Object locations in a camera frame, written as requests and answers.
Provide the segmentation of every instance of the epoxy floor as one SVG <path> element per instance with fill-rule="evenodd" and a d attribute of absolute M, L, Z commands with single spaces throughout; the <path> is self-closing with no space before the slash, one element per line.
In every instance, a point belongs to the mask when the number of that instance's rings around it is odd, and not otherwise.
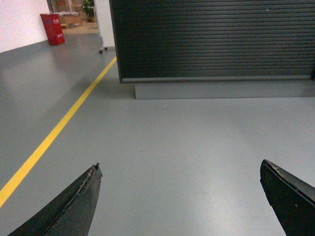
<path fill-rule="evenodd" d="M 97 34 L 0 71 L 0 186 L 114 58 Z M 315 98 L 135 100 L 117 64 L 0 208 L 0 235 L 96 162 L 90 236 L 284 236 L 259 182 L 268 159 L 315 186 Z"/>

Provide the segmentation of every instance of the red fire extinguisher cabinet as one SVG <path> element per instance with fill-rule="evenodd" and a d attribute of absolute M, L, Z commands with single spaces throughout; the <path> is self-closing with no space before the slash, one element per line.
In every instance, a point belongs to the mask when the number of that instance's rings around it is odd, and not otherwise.
<path fill-rule="evenodd" d="M 64 43 L 63 30 L 60 25 L 58 14 L 40 14 L 43 21 L 48 42 L 50 45 Z"/>

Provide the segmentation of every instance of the yellow stripe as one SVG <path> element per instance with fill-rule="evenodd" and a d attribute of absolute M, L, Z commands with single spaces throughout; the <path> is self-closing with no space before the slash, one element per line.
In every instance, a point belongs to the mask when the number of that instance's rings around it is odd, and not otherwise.
<path fill-rule="evenodd" d="M 116 62 L 116 57 L 108 64 L 108 66 L 100 73 L 100 75 L 93 81 L 87 90 L 81 95 L 81 97 L 74 103 L 65 116 L 59 121 L 56 127 L 50 132 L 50 134 L 44 139 L 44 141 L 38 146 L 33 154 L 26 160 L 21 168 L 14 174 L 9 182 L 0 190 L 0 208 L 11 196 L 14 190 L 19 186 L 25 176 L 30 172 L 36 162 L 41 158 L 50 144 L 59 135 L 65 125 L 69 122 L 75 112 L 79 109 L 85 99 L 90 95 L 96 85 L 101 81 L 105 74 L 109 71 L 112 65 Z"/>

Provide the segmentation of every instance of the rolling shutter door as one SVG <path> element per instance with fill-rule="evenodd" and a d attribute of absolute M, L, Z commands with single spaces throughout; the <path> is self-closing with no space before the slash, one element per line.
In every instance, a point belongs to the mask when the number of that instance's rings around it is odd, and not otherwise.
<path fill-rule="evenodd" d="M 121 82 L 309 79 L 314 0 L 111 0 Z"/>

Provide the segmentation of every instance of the wall baseboard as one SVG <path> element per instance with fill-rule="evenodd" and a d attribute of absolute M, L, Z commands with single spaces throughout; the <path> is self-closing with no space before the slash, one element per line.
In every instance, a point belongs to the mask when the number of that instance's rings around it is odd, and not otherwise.
<path fill-rule="evenodd" d="M 34 51 L 41 50 L 43 48 L 50 47 L 48 40 L 34 43 L 28 46 L 24 46 L 21 48 L 12 49 L 9 51 L 5 51 L 0 53 L 0 64 L 5 61 L 15 60 L 17 58 L 23 57 L 25 54 L 33 53 Z"/>

